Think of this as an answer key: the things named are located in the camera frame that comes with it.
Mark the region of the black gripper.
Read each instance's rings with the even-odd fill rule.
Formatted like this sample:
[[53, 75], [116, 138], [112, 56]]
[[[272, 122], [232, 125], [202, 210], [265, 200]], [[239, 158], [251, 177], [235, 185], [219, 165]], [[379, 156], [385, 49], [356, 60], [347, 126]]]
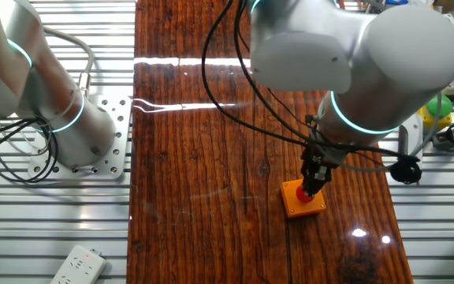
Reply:
[[303, 150], [302, 189], [306, 196], [314, 196], [331, 181], [331, 170], [346, 159], [346, 152], [334, 148], [305, 143]]

